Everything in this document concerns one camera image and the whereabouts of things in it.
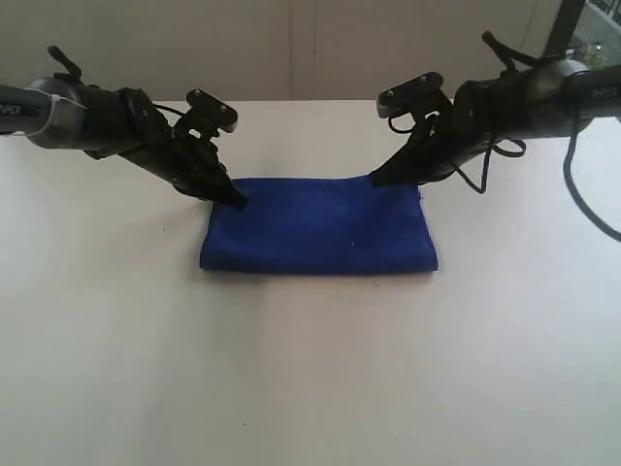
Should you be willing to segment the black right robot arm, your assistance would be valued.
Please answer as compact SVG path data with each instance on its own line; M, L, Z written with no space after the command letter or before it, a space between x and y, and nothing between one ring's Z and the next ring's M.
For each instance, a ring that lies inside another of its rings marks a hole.
M590 70L562 59L467 81L453 98L426 73L379 94L380 118L411 115L408 139L371 173L374 186L443 181L501 141L565 138L598 117L620 114L620 68Z

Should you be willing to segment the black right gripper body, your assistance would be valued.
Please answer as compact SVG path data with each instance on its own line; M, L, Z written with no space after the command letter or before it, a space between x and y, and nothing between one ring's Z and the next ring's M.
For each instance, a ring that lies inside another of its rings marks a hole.
M421 97L400 105L415 122L409 141L403 146L405 160L398 171L400 184L443 181L462 165L489 151L481 106L469 97L453 102L437 96Z

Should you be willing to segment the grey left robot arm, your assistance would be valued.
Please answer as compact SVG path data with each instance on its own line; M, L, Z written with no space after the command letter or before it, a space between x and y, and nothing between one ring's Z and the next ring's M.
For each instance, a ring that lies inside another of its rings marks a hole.
M1 132L21 133L47 150L81 150L93 159L119 156L179 193L242 209L247 198L229 178L213 143L231 133L237 112L202 89L186 95L175 123L141 89L116 91L63 75L26 88L1 88Z

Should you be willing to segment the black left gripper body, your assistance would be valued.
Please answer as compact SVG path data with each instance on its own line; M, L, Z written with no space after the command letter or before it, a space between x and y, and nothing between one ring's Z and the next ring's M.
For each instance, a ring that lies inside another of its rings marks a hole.
M128 139L120 156L197 199L215 199L215 188L228 182L211 139L190 130L179 114L170 124L146 93L123 88L120 102L127 113Z

